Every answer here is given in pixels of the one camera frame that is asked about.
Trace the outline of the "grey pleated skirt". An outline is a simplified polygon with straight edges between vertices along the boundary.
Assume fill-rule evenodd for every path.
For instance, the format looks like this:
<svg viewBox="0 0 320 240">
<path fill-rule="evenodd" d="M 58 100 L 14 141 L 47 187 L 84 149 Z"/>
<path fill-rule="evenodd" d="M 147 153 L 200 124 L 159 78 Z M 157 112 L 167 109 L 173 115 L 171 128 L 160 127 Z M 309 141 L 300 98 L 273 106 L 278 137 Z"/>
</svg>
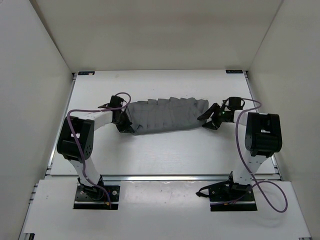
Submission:
<svg viewBox="0 0 320 240">
<path fill-rule="evenodd" d="M 126 113 L 133 134 L 138 136 L 199 128 L 205 121 L 198 117 L 208 109 L 209 101 L 205 99 L 170 97 L 132 102 Z"/>
</svg>

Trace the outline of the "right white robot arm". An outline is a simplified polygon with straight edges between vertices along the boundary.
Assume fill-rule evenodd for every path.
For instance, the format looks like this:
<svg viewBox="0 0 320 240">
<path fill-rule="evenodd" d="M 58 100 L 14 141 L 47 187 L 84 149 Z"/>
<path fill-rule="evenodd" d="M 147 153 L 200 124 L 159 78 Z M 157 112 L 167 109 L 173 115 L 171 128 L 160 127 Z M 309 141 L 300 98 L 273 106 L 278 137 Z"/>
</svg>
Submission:
<svg viewBox="0 0 320 240">
<path fill-rule="evenodd" d="M 197 118 L 206 120 L 202 126 L 211 130 L 218 130 L 222 123 L 235 124 L 235 141 L 241 163 L 229 174 L 224 187 L 224 195 L 229 200 L 236 200 L 242 192 L 250 190 L 252 175 L 283 145 L 280 116 L 259 113 L 253 108 L 245 110 L 246 100 L 229 97 L 222 101 L 222 105 L 214 103 Z"/>
</svg>

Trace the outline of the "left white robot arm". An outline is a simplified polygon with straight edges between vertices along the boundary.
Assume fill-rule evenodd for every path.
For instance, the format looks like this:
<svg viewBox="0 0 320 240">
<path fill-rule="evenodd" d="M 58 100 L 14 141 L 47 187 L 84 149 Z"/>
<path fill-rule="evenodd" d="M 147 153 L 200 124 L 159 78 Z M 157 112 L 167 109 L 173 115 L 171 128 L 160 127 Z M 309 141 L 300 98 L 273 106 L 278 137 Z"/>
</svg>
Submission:
<svg viewBox="0 0 320 240">
<path fill-rule="evenodd" d="M 83 191 L 93 199 L 99 199 L 107 192 L 102 176 L 96 170 L 91 158 L 95 131 L 114 124 L 121 133 L 133 133 L 126 109 L 126 107 L 72 109 L 64 119 L 56 150 L 72 164 Z"/>
</svg>

